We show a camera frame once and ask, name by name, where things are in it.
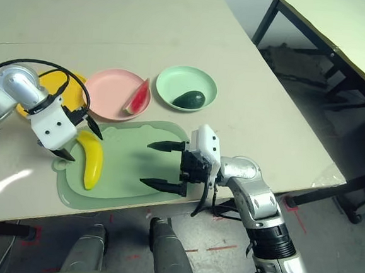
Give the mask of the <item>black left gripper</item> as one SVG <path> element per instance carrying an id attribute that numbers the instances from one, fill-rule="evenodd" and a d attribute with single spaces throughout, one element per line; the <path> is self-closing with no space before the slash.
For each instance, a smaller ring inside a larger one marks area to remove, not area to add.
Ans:
<path id="1" fill-rule="evenodd" d="M 90 115 L 87 115 L 87 109 L 85 107 L 75 109 L 74 111 L 71 111 L 70 109 L 68 109 L 67 106 L 63 106 L 62 109 L 63 109 L 64 113 L 67 115 L 67 118 L 74 125 L 78 125 L 79 123 L 81 123 L 84 120 L 84 118 L 86 118 L 88 127 L 93 131 L 93 133 L 98 138 L 100 138 L 100 140 L 103 140 L 103 136 L 101 134 L 101 130 L 100 130 L 98 124 L 95 122 L 95 120 Z M 60 157 L 61 159 L 68 160 L 68 161 L 75 161 L 73 156 L 66 149 L 58 149 L 58 150 L 50 149 L 50 151 L 57 157 Z"/>

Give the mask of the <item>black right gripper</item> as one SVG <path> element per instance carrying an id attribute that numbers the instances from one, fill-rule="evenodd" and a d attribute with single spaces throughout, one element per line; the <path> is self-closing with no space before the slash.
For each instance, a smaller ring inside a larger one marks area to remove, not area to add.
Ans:
<path id="1" fill-rule="evenodd" d="M 180 160 L 181 183 L 170 183 L 164 179 L 142 178 L 140 182 L 160 192 L 178 194 L 186 196 L 188 183 L 203 183 L 204 191 L 202 196 L 205 198 L 209 190 L 212 165 L 208 160 L 186 151 L 186 142 L 175 141 L 156 141 L 147 145 L 150 149 L 158 151 L 181 151 L 182 159 Z"/>

